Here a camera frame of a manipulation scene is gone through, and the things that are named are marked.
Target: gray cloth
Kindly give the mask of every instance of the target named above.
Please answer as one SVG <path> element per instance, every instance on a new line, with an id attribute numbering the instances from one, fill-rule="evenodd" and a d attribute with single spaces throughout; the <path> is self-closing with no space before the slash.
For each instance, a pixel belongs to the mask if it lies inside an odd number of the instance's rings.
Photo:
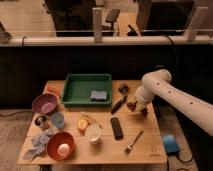
<path id="1" fill-rule="evenodd" d="M 34 136 L 31 140 L 33 144 L 33 148 L 27 150 L 27 152 L 23 156 L 23 159 L 32 160 L 36 156 L 39 156 L 40 154 L 42 154 L 45 150 L 46 144 L 48 143 L 52 135 L 53 135 L 53 131 L 50 129 L 46 129 L 42 134 Z"/>

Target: wall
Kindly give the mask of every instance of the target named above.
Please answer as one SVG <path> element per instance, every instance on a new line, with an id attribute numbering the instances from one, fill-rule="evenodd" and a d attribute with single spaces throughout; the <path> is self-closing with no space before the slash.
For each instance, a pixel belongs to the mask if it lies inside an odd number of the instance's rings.
<path id="1" fill-rule="evenodd" d="M 172 72 L 176 86 L 212 100 L 212 46 L 176 48 L 175 55 L 170 45 L 2 47 L 0 106 L 30 106 L 46 81 L 65 80 L 69 73 L 110 73 L 113 79 L 141 79 L 144 73 L 162 67 Z"/>

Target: purple bowl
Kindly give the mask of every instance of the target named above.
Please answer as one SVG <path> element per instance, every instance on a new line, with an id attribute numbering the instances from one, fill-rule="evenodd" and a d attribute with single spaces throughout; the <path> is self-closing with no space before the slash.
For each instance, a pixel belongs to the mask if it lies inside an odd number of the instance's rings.
<path id="1" fill-rule="evenodd" d="M 32 110 L 39 114 L 49 114 L 54 111 L 58 102 L 53 94 L 42 94 L 37 96 L 32 102 Z"/>

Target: green plastic bin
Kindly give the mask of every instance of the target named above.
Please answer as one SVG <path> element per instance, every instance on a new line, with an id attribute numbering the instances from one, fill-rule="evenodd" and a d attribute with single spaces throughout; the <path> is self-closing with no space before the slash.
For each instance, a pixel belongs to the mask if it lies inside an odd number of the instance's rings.
<path id="1" fill-rule="evenodd" d="M 106 91 L 105 101 L 90 99 L 91 91 Z M 69 106 L 109 106 L 112 102 L 110 74 L 69 74 L 66 78 L 61 103 Z"/>

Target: blue sponge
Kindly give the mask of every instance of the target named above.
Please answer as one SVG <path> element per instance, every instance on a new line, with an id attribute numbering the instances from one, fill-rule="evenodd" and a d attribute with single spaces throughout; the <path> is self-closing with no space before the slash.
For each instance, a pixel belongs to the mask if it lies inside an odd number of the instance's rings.
<path id="1" fill-rule="evenodd" d="M 96 91 L 92 90 L 90 94 L 90 99 L 93 101 L 106 101 L 107 92 L 106 91 Z"/>
<path id="2" fill-rule="evenodd" d="M 180 148 L 173 135 L 166 135 L 163 137 L 163 144 L 167 154 L 175 154 L 180 151 Z"/>

